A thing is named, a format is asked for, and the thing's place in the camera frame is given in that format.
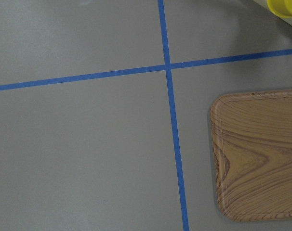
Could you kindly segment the wooden tray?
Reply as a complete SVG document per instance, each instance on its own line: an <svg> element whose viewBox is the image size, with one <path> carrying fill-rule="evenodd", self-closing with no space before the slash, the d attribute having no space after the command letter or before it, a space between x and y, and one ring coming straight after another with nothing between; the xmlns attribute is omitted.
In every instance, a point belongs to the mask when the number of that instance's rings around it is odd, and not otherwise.
<svg viewBox="0 0 292 231"><path fill-rule="evenodd" d="M210 120L222 214L292 219L292 89L222 95Z"/></svg>

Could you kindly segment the yellow mug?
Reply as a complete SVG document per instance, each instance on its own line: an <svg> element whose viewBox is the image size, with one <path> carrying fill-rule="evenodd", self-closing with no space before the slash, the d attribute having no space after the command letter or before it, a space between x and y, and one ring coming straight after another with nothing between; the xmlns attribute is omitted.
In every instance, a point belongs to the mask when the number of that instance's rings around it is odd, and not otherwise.
<svg viewBox="0 0 292 231"><path fill-rule="evenodd" d="M292 0L268 0L267 6L270 11L279 17L292 17Z"/></svg>

